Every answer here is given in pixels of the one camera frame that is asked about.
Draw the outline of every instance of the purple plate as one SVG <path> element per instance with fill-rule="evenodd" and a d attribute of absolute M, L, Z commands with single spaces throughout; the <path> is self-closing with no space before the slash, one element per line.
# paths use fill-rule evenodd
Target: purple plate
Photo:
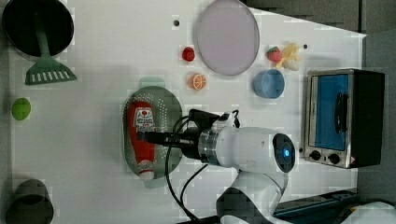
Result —
<path fill-rule="evenodd" d="M 238 0 L 217 0 L 207 7 L 198 20 L 196 38 L 207 66 L 222 75 L 245 72 L 259 52 L 256 19 Z"/>

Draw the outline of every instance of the green spatula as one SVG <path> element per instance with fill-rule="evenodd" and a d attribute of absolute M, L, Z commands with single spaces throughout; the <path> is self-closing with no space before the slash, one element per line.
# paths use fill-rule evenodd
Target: green spatula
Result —
<path fill-rule="evenodd" d="M 62 63 L 58 63 L 50 56 L 45 28 L 37 14 L 35 14 L 35 35 L 37 36 L 41 57 L 26 72 L 25 84 L 38 85 L 76 80 L 77 77 L 68 67 Z"/>

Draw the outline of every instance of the toaster oven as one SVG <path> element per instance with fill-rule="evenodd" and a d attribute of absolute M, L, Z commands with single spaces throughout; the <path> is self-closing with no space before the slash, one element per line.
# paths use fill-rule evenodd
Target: toaster oven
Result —
<path fill-rule="evenodd" d="M 355 168 L 381 161 L 385 75 L 357 69 L 310 71 L 304 158 Z"/>

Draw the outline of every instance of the red fruit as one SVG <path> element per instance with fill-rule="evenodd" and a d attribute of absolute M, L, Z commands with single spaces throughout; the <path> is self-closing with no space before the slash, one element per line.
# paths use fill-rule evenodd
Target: red fruit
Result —
<path fill-rule="evenodd" d="M 282 60 L 282 52 L 278 47 L 273 47 L 267 51 L 267 58 L 274 63 L 280 62 Z"/>
<path fill-rule="evenodd" d="M 189 63 L 192 62 L 195 59 L 194 49 L 190 47 L 184 48 L 181 57 Z"/>

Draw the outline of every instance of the black pot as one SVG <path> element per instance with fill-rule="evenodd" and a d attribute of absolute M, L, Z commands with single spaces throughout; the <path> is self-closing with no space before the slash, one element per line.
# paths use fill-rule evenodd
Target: black pot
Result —
<path fill-rule="evenodd" d="M 70 44 L 74 23 L 70 12 L 58 0 L 12 0 L 3 12 L 3 27 L 15 48 L 29 56 L 41 55 L 35 35 L 34 15 L 40 17 L 49 42 L 50 55 Z"/>
<path fill-rule="evenodd" d="M 53 206 L 46 186 L 35 179 L 21 183 L 7 210 L 6 223 L 50 224 L 52 219 Z"/>

